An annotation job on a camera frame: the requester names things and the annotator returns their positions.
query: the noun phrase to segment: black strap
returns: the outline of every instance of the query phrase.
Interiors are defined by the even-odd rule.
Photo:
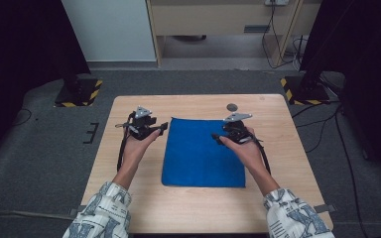
[[[261,151],[262,159],[264,160],[265,168],[267,169],[268,173],[271,174],[271,168],[268,163],[267,154],[265,153],[264,147],[259,142],[258,138],[256,138],[252,133],[250,133],[250,137],[255,142],[255,144],[258,146],[259,151]]]
[[[129,124],[131,122],[131,119],[135,116],[135,112],[129,114],[128,122],[123,124],[123,128],[125,128],[125,131],[123,133],[123,139],[122,144],[120,144],[120,151],[119,151],[119,158],[117,159],[117,167],[116,170],[119,171],[119,169],[122,167],[123,164],[123,153],[125,152],[126,142],[128,141],[128,132],[129,132]]]

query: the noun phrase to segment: wooden table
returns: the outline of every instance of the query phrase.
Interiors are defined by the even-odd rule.
[[[153,111],[157,124],[172,117],[223,119],[226,105],[251,113],[246,126],[263,141],[272,175],[281,187],[290,188],[311,206],[324,204],[286,101],[279,94],[156,95],[116,97],[96,155],[82,203],[116,174],[122,128],[138,105]],[[245,188],[172,187],[161,184],[169,131],[147,150],[129,192],[131,233],[265,233],[268,231],[263,197],[246,171]],[[332,229],[327,212],[320,217]]]

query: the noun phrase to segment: hand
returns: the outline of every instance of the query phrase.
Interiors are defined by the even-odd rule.
[[[128,140],[126,142],[125,151],[123,152],[123,165],[136,164],[138,166],[147,148],[159,137],[160,132],[161,130],[158,129],[142,141],[135,139],[128,132]]]
[[[132,179],[138,170],[139,163],[144,157],[147,148],[159,137],[161,130],[156,130],[142,141],[129,136],[126,142],[125,151],[123,152],[123,164],[113,182],[129,189]]]
[[[246,129],[255,135],[253,128],[246,127]],[[261,152],[255,142],[248,141],[239,145],[226,137],[219,137],[219,139],[237,155],[243,165],[249,170],[263,195],[280,187],[265,168]]]
[[[253,128],[246,127],[246,129],[255,135]],[[226,147],[228,147],[236,154],[236,156],[249,171],[259,168],[265,169],[259,148],[253,141],[248,141],[244,144],[239,145],[226,137],[221,136],[219,139]]]

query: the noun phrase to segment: small round object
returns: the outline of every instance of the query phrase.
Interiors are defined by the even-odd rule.
[[[228,105],[227,105],[227,110],[229,110],[230,112],[235,112],[235,111],[237,111],[237,105],[236,104],[234,104],[234,103],[229,103]]]

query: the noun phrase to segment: person's right hand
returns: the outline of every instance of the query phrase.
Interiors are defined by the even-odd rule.
[[[246,129],[255,135],[253,128],[246,127]],[[264,196],[280,187],[265,168],[261,152],[255,142],[247,141],[239,145],[226,137],[219,137],[219,139],[237,155],[243,165],[249,170]]]
[[[246,127],[246,129],[250,133],[255,135],[255,131],[253,130],[253,128]],[[265,169],[261,153],[255,142],[248,141],[244,144],[239,145],[223,136],[219,137],[219,139],[226,147],[228,147],[236,154],[236,156],[240,159],[240,161],[249,171],[260,168]]]

